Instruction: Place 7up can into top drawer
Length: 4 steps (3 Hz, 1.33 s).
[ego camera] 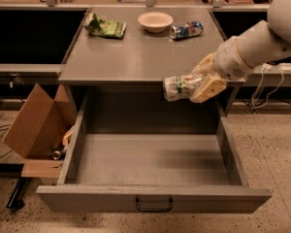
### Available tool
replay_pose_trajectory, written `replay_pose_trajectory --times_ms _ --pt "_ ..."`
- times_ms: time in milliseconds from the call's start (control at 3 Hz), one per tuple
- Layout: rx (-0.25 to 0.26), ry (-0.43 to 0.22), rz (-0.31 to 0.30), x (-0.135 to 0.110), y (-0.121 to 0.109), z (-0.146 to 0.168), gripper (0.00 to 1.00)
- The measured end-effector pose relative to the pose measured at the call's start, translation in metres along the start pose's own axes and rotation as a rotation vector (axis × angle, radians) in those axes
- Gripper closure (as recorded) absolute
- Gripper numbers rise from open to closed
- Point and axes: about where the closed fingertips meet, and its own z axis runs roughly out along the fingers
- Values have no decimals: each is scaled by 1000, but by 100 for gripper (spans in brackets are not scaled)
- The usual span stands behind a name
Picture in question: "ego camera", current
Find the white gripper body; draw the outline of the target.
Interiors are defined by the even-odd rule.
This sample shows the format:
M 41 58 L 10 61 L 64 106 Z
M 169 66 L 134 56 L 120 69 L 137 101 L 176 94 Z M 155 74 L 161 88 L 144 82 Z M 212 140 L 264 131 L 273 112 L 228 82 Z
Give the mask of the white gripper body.
M 233 36 L 223 42 L 213 56 L 214 71 L 229 81 L 246 80 L 253 73 L 253 68 L 248 66 L 241 56 L 238 39 Z

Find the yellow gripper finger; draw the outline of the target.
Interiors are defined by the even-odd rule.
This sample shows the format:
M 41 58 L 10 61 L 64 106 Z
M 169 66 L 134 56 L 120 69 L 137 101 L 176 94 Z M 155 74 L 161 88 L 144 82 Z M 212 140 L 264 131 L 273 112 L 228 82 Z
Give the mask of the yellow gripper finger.
M 213 57 L 214 57 L 213 53 L 210 53 L 206 57 L 204 57 L 199 62 L 199 64 L 193 68 L 192 73 L 202 75 L 213 74 L 214 73 Z
M 207 74 L 198 88 L 190 96 L 194 103 L 204 103 L 222 92 L 227 87 L 227 81 L 219 75 Z

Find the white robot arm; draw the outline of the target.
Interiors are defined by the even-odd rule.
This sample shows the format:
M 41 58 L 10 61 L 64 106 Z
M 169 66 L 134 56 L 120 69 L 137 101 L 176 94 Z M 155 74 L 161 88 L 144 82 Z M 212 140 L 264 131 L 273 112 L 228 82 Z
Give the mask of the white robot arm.
M 223 91 L 227 82 L 246 79 L 258 66 L 291 56 L 291 0 L 274 0 L 268 19 L 222 43 L 193 70 L 203 81 L 190 96 L 203 103 Z

